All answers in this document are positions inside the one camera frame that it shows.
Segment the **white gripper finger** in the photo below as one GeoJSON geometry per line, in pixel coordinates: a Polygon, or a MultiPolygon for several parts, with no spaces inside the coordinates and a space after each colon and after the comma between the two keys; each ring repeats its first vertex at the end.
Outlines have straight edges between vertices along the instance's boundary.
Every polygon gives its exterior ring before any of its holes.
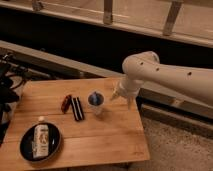
{"type": "Polygon", "coordinates": [[[115,90],[115,91],[113,91],[110,100],[111,100],[111,101],[112,101],[112,100],[115,100],[115,99],[117,99],[119,96],[120,96],[120,95],[119,95],[119,92],[118,92],[117,90],[115,90]]]}
{"type": "Polygon", "coordinates": [[[133,103],[133,99],[132,98],[127,98],[128,109],[131,109],[132,103],[133,103]]]}

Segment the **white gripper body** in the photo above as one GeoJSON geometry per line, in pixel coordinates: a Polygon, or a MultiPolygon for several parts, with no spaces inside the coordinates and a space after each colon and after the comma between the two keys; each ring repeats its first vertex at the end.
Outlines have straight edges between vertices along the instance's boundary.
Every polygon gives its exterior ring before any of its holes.
{"type": "Polygon", "coordinates": [[[118,82],[116,92],[119,96],[126,99],[135,98],[138,95],[142,84],[142,81],[133,80],[125,76],[118,82]]]}

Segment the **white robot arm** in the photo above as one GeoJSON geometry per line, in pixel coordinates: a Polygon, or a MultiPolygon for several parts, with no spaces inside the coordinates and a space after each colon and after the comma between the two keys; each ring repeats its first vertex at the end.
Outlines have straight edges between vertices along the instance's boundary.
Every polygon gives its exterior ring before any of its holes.
{"type": "Polygon", "coordinates": [[[213,107],[213,69],[161,64],[153,51],[126,57],[122,69],[112,100],[123,97],[130,105],[142,85],[153,82],[213,107]]]}

